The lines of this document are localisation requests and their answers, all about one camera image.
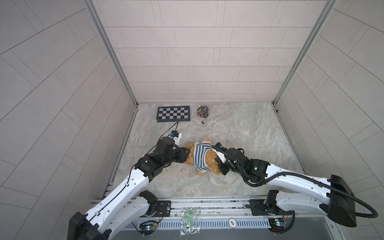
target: tiled wall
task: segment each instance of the tiled wall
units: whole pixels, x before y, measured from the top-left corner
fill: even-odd
[[[325,1],[93,0],[138,102],[272,101]]]
[[[345,227],[349,240],[384,239],[383,12],[382,0],[339,0],[277,104],[309,174],[342,176],[378,211]]]
[[[0,2],[1,239],[66,239],[133,103],[81,0]]]

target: metal corner post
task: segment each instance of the metal corner post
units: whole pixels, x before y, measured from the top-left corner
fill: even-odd
[[[295,62],[292,65],[292,68],[290,69],[287,77],[285,78],[283,85],[281,86],[279,92],[276,95],[276,98],[273,100],[273,104],[276,106],[277,103],[280,101],[281,96],[283,95],[284,91],[288,87],[290,81],[292,80],[293,76],[295,75],[297,69],[299,69],[300,64],[303,62],[304,57],[307,55],[309,49],[311,48],[312,44],[314,43],[317,35],[320,33],[321,28],[323,27],[325,21],[328,19],[329,15],[331,14],[334,5],[336,4],[337,0],[328,0],[325,3],[325,6],[323,10],[321,11],[319,17],[317,18],[307,40],[305,41],[303,47],[301,48],[299,54],[297,55],[297,58]]]
[[[136,98],[132,92],[132,89],[130,88],[130,86],[128,84],[128,80],[127,80],[127,78],[126,78],[126,76],[125,76],[125,74],[124,74],[124,72],[120,66],[120,63],[116,57],[116,53],[114,52],[113,47],[112,47],[112,45],[108,39],[107,33],[105,32],[104,27],[101,24],[101,21],[99,19],[99,16],[96,13],[96,10],[94,8],[92,0],[83,0],[83,2],[84,2],[85,8],[87,9],[87,11],[89,13],[89,16],[91,17],[93,25],[95,26],[95,28],[96,28],[96,30],[97,30],[100,38],[101,38],[103,45],[106,47],[108,55],[111,57],[111,61],[112,61],[114,68],[116,69],[116,72],[118,73],[121,81],[123,82],[125,88],[127,89],[135,107],[137,107]]]

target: plastic bag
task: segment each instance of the plastic bag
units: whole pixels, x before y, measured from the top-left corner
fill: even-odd
[[[200,233],[200,207],[184,208],[181,211],[180,235]]]

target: teddy bear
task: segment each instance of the teddy bear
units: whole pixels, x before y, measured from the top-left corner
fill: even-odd
[[[185,147],[190,149],[185,164],[196,166],[198,169],[197,174],[204,176],[207,169],[220,174],[218,163],[215,160],[217,154],[211,149],[211,139],[204,139],[202,144],[190,142]]]

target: floor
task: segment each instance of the floor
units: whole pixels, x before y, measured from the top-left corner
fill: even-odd
[[[140,104],[121,159],[114,186],[127,177],[129,170],[152,146],[159,136],[171,127],[173,122],[159,122],[156,112],[159,106],[182,106],[184,104]],[[199,104],[188,104],[191,112]],[[178,131],[182,139],[180,146],[189,142],[211,138],[212,144],[220,142],[230,148],[243,148],[248,158],[258,158],[288,170],[303,172],[284,135],[271,103],[211,103],[206,124],[195,115],[191,121],[180,122]],[[246,185],[233,172],[226,176],[207,172],[203,177],[197,168],[186,164],[173,163],[165,168],[145,189],[157,197],[193,197],[226,195],[266,195],[271,186],[258,188]]]

